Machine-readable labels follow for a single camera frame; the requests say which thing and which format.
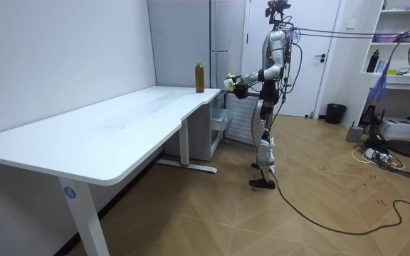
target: baseboard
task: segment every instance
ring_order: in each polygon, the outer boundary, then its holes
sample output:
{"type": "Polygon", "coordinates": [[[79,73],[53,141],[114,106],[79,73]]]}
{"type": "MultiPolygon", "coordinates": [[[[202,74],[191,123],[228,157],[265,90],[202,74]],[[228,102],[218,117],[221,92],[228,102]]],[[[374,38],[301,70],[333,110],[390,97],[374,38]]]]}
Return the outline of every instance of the baseboard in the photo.
{"type": "MultiPolygon", "coordinates": [[[[98,212],[99,220],[102,220],[107,215],[107,213],[109,213],[110,210],[112,210],[113,207],[115,207],[117,203],[120,202],[121,198],[123,198],[127,194],[127,192],[129,192],[131,188],[134,187],[135,184],[137,184],[145,174],[147,174],[147,172],[156,164],[156,161],[161,159],[161,157],[163,156],[164,150],[162,150],[162,152],[159,153],[153,159],[153,161],[146,165],[145,168],[143,168],[143,170],[139,172],[139,174],[137,174],[120,192],[118,192],[118,194],[116,194],[116,196],[110,199],[110,201],[98,212]]],[[[77,232],[64,246],[62,246],[59,251],[57,251],[57,253],[55,253],[54,256],[67,255],[76,245],[78,245],[80,241],[81,238],[77,232]]]]}

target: small black cylinder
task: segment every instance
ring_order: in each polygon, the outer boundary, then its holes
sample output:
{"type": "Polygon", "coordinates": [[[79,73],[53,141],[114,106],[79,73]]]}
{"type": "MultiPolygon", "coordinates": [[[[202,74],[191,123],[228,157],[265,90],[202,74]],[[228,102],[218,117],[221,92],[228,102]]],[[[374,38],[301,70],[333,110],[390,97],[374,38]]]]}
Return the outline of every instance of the small black cylinder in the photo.
{"type": "Polygon", "coordinates": [[[376,69],[377,61],[379,60],[379,50],[376,50],[369,60],[367,73],[373,73],[376,69]]]}

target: circular logo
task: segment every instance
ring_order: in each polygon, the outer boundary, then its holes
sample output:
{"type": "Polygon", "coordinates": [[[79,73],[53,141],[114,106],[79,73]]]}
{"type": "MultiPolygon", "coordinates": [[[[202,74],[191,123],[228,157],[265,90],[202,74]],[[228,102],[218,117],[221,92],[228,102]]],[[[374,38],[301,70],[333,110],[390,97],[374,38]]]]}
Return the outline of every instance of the circular logo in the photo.
{"type": "Polygon", "coordinates": [[[77,194],[75,193],[75,191],[69,187],[65,187],[64,188],[64,193],[69,197],[69,198],[76,198],[77,194]]]}

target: desk leg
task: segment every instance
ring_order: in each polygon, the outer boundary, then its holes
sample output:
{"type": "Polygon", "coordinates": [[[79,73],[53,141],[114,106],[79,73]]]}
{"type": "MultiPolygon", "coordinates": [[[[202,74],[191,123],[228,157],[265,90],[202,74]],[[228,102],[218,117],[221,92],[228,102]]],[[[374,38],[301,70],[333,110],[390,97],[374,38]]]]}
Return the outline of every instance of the desk leg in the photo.
{"type": "Polygon", "coordinates": [[[59,178],[88,256],[109,256],[88,184],[59,178]]]}
{"type": "Polygon", "coordinates": [[[199,171],[207,171],[215,174],[218,169],[208,166],[201,166],[197,164],[189,164],[189,137],[188,137],[188,119],[186,118],[182,122],[182,127],[179,129],[179,154],[180,162],[160,159],[158,164],[164,164],[168,166],[178,166],[188,169],[194,169],[199,171]]]}

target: door handle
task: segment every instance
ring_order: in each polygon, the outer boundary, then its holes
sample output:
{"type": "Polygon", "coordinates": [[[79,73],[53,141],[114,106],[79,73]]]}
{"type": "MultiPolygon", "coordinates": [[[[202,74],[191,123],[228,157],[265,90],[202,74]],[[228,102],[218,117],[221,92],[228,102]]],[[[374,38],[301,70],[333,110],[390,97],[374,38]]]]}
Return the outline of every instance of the door handle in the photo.
{"type": "Polygon", "coordinates": [[[314,57],[320,57],[320,62],[324,63],[325,62],[325,57],[327,57],[327,55],[325,53],[323,53],[322,55],[315,55],[314,57]]]}

